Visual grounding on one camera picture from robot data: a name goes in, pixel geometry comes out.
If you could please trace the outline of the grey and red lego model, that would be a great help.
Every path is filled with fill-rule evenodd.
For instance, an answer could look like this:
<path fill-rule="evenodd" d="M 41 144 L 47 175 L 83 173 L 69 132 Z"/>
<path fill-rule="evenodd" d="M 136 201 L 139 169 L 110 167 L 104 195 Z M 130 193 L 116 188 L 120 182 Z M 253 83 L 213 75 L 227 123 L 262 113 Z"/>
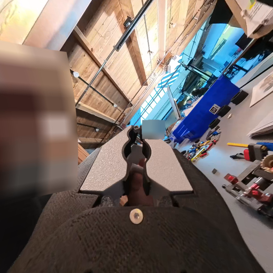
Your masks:
<path fill-rule="evenodd" d="M 257 213 L 273 218 L 273 155 L 255 160 L 240 175 L 227 174 L 227 193 Z"/>

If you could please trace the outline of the large paned window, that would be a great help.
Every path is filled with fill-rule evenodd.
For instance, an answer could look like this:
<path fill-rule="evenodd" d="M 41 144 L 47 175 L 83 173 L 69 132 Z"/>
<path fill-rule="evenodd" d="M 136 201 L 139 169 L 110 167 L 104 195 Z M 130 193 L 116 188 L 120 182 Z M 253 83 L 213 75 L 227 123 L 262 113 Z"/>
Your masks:
<path fill-rule="evenodd" d="M 159 117 L 159 110 L 169 103 L 167 88 L 175 83 L 178 76 L 181 74 L 182 68 L 179 66 L 173 73 L 166 73 L 159 83 L 154 87 L 151 93 L 147 96 L 138 111 L 131 118 L 129 125 L 140 126 L 143 120 L 155 119 Z"/>

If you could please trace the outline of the long black ceiling track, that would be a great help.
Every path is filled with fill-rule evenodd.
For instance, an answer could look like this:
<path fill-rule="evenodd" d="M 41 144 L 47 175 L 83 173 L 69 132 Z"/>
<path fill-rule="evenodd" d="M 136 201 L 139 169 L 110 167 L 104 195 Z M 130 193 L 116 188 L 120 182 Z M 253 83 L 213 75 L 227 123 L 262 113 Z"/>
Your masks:
<path fill-rule="evenodd" d="M 118 52 L 123 44 L 127 41 L 128 37 L 131 35 L 133 30 L 135 29 L 136 25 L 140 21 L 140 19 L 145 15 L 145 12 L 148 10 L 150 5 L 153 3 L 153 0 L 148 0 L 144 3 L 141 9 L 138 11 L 137 15 L 131 20 L 129 26 L 127 27 L 126 31 L 123 33 L 117 44 L 115 45 L 114 49 Z"/>

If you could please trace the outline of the lego instruction booklet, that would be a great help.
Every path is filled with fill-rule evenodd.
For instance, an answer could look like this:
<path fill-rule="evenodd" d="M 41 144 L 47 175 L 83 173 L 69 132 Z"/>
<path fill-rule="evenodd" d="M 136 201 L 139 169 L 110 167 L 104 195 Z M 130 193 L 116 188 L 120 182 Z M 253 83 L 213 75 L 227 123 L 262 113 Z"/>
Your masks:
<path fill-rule="evenodd" d="M 250 106 L 252 107 L 273 92 L 273 72 L 265 76 L 252 89 Z"/>

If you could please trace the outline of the black and red lego assembly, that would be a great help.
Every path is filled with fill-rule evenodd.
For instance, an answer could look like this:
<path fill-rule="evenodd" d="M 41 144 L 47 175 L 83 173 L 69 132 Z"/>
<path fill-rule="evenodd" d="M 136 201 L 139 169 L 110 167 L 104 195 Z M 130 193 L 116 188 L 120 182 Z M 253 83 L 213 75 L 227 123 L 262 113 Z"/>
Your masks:
<path fill-rule="evenodd" d="M 230 158 L 245 159 L 250 162 L 254 162 L 255 160 L 261 161 L 268 155 L 268 151 L 273 151 L 273 143 L 258 142 L 256 144 L 249 144 L 248 148 L 245 148 L 243 153 L 231 155 Z"/>

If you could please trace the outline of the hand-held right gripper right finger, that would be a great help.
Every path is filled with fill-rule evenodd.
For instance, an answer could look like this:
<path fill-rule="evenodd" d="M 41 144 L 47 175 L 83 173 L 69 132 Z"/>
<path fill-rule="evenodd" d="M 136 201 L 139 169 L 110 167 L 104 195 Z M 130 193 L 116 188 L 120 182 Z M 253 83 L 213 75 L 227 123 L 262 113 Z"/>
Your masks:
<path fill-rule="evenodd" d="M 143 139 L 144 181 L 151 196 L 189 194 L 193 188 L 171 146 L 161 139 Z"/>

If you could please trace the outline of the person's left hand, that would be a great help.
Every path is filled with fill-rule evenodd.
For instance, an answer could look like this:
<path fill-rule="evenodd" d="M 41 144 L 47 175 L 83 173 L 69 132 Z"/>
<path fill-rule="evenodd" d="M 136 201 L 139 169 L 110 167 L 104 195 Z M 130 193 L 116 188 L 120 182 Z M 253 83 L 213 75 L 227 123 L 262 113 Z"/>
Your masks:
<path fill-rule="evenodd" d="M 130 169 L 128 182 L 128 206 L 154 206 L 153 197 L 146 195 L 143 187 L 143 168 L 146 159 L 140 159 L 137 165 Z"/>

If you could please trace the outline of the cardboard lego box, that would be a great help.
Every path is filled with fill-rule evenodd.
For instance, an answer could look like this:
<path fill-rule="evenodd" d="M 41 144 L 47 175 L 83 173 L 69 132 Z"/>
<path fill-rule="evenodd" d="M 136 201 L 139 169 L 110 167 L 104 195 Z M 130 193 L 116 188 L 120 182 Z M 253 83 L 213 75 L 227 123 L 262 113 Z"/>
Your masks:
<path fill-rule="evenodd" d="M 225 0 L 225 2 L 247 37 L 258 39 L 272 31 L 272 0 Z"/>

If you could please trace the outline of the pile of loose lego pieces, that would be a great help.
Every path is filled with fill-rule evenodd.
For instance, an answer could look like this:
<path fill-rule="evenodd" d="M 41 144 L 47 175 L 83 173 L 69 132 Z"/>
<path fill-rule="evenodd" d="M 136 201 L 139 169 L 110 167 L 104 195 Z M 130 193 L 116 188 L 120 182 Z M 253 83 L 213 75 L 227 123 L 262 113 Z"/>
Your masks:
<path fill-rule="evenodd" d="M 221 129 L 217 125 L 212 131 L 208 132 L 205 142 L 197 140 L 189 149 L 182 151 L 181 154 L 188 161 L 192 163 L 196 162 L 198 159 L 208 155 L 209 150 L 219 141 L 220 134 Z"/>

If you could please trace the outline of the white ceiling device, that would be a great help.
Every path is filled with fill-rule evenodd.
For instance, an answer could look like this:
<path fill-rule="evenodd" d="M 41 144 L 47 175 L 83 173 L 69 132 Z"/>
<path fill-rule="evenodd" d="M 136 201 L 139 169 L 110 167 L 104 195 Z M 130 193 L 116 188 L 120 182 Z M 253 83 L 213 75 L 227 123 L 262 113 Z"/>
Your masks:
<path fill-rule="evenodd" d="M 169 60 L 168 65 L 167 65 L 167 72 L 168 73 L 173 73 L 176 70 L 177 66 L 180 64 L 179 60 L 180 60 L 179 55 L 175 55 Z"/>

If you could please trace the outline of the blue plastic bin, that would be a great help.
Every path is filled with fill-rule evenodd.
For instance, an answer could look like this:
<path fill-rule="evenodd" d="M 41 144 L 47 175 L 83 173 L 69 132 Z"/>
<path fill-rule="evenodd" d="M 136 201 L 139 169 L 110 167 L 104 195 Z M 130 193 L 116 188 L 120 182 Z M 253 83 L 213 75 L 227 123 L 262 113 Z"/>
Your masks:
<path fill-rule="evenodd" d="M 181 143 L 184 139 L 195 140 L 203 136 L 209 125 L 219 115 L 217 112 L 240 91 L 226 76 L 220 76 L 206 91 L 190 113 L 173 131 L 173 139 Z"/>

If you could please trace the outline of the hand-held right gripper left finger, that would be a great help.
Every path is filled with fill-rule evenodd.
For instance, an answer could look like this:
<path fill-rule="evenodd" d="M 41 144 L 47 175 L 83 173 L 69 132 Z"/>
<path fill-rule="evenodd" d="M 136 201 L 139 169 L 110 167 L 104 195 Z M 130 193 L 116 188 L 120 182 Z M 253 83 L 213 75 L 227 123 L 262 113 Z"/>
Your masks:
<path fill-rule="evenodd" d="M 80 192 L 84 194 L 124 194 L 124 182 L 141 167 L 128 161 L 139 126 L 129 126 L 104 144 L 90 168 Z"/>

